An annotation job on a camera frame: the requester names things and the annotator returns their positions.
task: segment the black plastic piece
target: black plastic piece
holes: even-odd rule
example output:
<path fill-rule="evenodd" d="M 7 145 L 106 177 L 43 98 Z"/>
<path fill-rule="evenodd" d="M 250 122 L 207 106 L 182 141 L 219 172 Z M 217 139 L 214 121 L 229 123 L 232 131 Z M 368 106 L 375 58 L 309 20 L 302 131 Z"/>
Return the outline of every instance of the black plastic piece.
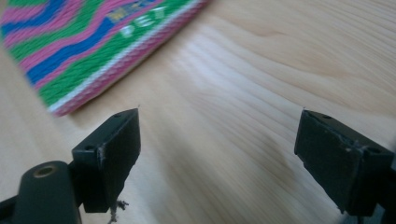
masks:
<path fill-rule="evenodd" d="M 17 196 L 14 196 L 12 198 L 0 202 L 0 224 L 11 223 L 11 218 L 14 214 L 16 202 L 17 202 Z"/>
<path fill-rule="evenodd" d="M 304 110 L 294 152 L 338 208 L 371 216 L 393 153 L 336 119 Z"/>
<path fill-rule="evenodd" d="M 78 202 L 88 213 L 115 206 L 124 182 L 140 153 L 137 109 L 105 121 L 73 150 Z"/>
<path fill-rule="evenodd" d="M 396 171 L 391 170 L 387 175 L 387 182 L 384 188 L 381 190 L 381 197 L 379 198 L 379 204 L 387 209 L 387 218 L 396 217 L 392 214 L 396 214 Z"/>
<path fill-rule="evenodd" d="M 46 162 L 22 176 L 12 223 L 80 223 L 66 163 Z"/>

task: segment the black plastic part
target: black plastic part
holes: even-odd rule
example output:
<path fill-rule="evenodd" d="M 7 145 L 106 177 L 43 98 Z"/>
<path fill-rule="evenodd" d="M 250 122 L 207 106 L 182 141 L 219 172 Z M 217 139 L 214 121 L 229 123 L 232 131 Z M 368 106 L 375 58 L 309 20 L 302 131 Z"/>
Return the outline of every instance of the black plastic part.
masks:
<path fill-rule="evenodd" d="M 371 217 L 353 217 L 345 215 L 340 224 L 381 224 L 382 216 L 384 216 L 384 208 L 378 205 Z"/>
<path fill-rule="evenodd" d="M 336 119 L 304 110 L 294 152 L 338 208 L 371 216 L 393 153 Z"/>
<path fill-rule="evenodd" d="M 395 217 L 396 214 L 396 171 L 393 169 L 387 174 L 387 181 L 384 188 L 381 189 L 381 197 L 379 198 L 379 204 L 387 209 L 387 217 Z"/>
<path fill-rule="evenodd" d="M 11 218 L 12 215 L 14 214 L 16 202 L 17 202 L 17 196 L 14 196 L 12 198 L 0 202 L 0 224 L 11 223 Z"/>
<path fill-rule="evenodd" d="M 110 117 L 72 153 L 78 203 L 83 203 L 88 213 L 106 212 L 116 205 L 140 153 L 137 109 Z"/>
<path fill-rule="evenodd" d="M 385 211 L 384 216 L 382 217 L 382 224 L 395 224 L 396 223 L 396 213 L 394 211 L 387 210 Z"/>
<path fill-rule="evenodd" d="M 40 164 L 21 178 L 13 224 L 78 224 L 69 169 L 62 161 Z"/>

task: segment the wavy stripes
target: wavy stripes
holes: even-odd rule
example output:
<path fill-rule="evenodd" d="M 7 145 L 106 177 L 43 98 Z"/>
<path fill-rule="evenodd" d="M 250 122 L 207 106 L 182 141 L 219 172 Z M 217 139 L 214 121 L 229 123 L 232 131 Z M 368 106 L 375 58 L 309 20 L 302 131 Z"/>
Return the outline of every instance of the wavy stripes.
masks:
<path fill-rule="evenodd" d="M 15 0 L 2 31 L 49 111 L 64 115 L 141 62 L 208 1 Z"/>
<path fill-rule="evenodd" d="M 76 14 L 81 9 L 81 6 L 82 0 L 66 1 L 66 5 L 64 6 L 64 8 L 60 9 L 56 17 L 53 18 L 53 20 L 46 22 L 39 27 L 20 29 L 14 33 L 7 35 L 4 39 L 4 44 L 6 48 L 11 48 L 13 45 L 16 45 L 28 38 L 63 28 L 64 26 L 66 26 L 67 23 L 69 23 L 71 20 L 73 20 L 73 18 L 76 17 Z"/>
<path fill-rule="evenodd" d="M 34 16 L 37 16 L 38 13 L 41 13 L 45 5 L 36 6 L 36 7 L 9 7 L 4 12 L 1 23 L 9 23 L 9 22 L 19 22 L 26 21 Z"/>
<path fill-rule="evenodd" d="M 17 22 L 8 22 L 3 25 L 2 30 L 3 30 L 3 35 L 6 36 L 11 32 L 15 32 L 17 30 L 27 28 L 27 27 L 32 27 L 32 26 L 40 26 L 50 19 L 53 18 L 53 16 L 64 7 L 66 1 L 62 0 L 49 0 L 47 3 L 47 6 L 44 8 L 44 10 L 34 16 L 33 18 L 30 18 L 29 20 L 24 20 L 24 21 L 17 21 Z"/>

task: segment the wooden table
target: wooden table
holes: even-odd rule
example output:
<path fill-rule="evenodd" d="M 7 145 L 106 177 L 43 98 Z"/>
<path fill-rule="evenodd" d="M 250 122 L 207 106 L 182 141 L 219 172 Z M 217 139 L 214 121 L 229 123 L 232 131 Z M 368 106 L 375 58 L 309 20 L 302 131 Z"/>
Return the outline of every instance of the wooden table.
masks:
<path fill-rule="evenodd" d="M 4 10 L 6 3 L 1 2 Z M 0 52 L 0 200 L 107 117 L 139 107 L 142 153 L 118 223 L 339 223 L 293 154 L 303 107 L 396 136 L 393 0 L 215 0 L 130 75 L 54 118 Z M 84 224 L 109 214 L 85 214 Z"/>

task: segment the small hole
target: small hole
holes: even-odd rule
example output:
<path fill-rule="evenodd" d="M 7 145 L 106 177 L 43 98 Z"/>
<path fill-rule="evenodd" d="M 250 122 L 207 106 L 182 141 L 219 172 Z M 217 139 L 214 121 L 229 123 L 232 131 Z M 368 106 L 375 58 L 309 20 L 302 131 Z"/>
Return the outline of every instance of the small hole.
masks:
<path fill-rule="evenodd" d="M 51 175 L 55 171 L 56 171 L 56 167 L 55 166 L 52 166 L 52 165 L 45 166 L 43 168 L 40 168 L 40 169 L 36 170 L 35 173 L 34 173 L 34 177 L 35 178 L 46 177 L 48 175 Z"/>
<path fill-rule="evenodd" d="M 94 146 L 85 146 L 85 150 L 94 150 L 95 149 L 95 147 Z"/>
<path fill-rule="evenodd" d="M 375 148 L 375 147 L 369 147 L 368 150 L 373 153 L 381 153 L 381 150 L 379 150 L 378 148 Z"/>

